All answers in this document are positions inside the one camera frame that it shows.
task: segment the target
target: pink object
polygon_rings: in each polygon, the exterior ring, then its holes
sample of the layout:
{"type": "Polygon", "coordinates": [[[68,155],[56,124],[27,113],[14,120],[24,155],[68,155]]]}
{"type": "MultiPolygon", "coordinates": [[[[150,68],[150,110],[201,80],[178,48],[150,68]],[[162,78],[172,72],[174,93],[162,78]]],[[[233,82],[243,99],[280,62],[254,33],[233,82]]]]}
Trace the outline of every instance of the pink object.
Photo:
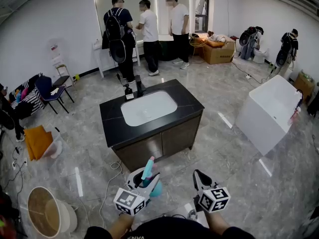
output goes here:
{"type": "Polygon", "coordinates": [[[28,95],[28,88],[24,89],[21,93],[21,101],[28,95]]]}

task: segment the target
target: black countertop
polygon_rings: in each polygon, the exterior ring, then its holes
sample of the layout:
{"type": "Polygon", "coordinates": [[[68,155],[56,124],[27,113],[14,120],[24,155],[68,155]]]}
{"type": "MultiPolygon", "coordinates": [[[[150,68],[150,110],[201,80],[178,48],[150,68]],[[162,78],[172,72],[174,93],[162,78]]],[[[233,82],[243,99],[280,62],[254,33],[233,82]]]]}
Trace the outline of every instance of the black countertop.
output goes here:
{"type": "MultiPolygon", "coordinates": [[[[125,96],[100,104],[108,147],[119,148],[144,139],[197,116],[204,109],[204,106],[178,80],[148,87],[144,95],[160,90],[166,91],[174,99],[177,104],[176,111],[140,126],[126,124],[121,111],[121,105],[126,102],[125,96]]],[[[137,92],[134,92],[134,97],[137,98],[137,92]]]]}

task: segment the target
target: white sink basin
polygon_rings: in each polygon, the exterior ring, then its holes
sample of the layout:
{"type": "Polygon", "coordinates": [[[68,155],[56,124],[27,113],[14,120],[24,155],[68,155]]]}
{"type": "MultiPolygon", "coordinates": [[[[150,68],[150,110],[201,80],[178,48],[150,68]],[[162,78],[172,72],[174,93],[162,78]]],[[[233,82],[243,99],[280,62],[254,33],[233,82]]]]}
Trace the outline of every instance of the white sink basin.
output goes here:
{"type": "Polygon", "coordinates": [[[122,104],[121,110],[129,126],[139,126],[175,112],[177,104],[165,91],[157,91],[122,104]]]}

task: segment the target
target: teal spray bottle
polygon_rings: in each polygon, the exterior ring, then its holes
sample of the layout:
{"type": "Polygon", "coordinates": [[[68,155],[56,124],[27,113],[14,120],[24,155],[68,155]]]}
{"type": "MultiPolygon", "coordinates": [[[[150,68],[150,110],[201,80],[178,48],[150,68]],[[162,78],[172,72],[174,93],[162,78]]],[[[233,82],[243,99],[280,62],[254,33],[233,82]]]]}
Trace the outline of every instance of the teal spray bottle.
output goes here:
{"type": "MultiPolygon", "coordinates": [[[[143,175],[142,175],[142,184],[144,187],[148,186],[149,183],[150,183],[150,180],[153,176],[152,174],[152,168],[153,168],[153,165],[154,165],[154,157],[151,157],[149,160],[148,160],[148,163],[146,164],[145,166],[145,169],[144,169],[144,172],[143,172],[143,175]]],[[[162,193],[162,183],[161,181],[159,181],[155,188],[153,189],[153,191],[150,193],[150,197],[158,197],[161,193],[162,193]]]]}

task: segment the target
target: cardboard box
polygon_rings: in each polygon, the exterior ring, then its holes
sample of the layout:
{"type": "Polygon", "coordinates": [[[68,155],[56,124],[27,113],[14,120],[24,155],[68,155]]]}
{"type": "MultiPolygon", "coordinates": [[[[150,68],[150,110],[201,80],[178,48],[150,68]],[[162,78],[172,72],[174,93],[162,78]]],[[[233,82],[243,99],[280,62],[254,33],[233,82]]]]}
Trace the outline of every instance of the cardboard box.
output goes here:
{"type": "Polygon", "coordinates": [[[302,90],[302,92],[304,93],[303,101],[307,102],[307,100],[309,101],[309,99],[311,98],[311,95],[315,89],[315,82],[314,80],[309,81],[306,77],[304,77],[304,74],[300,72],[294,82],[294,87],[297,90],[302,90]]]}
{"type": "Polygon", "coordinates": [[[235,52],[235,41],[224,35],[226,42],[221,48],[213,48],[207,44],[203,48],[199,48],[199,56],[208,64],[220,64],[231,62],[235,52]]]}

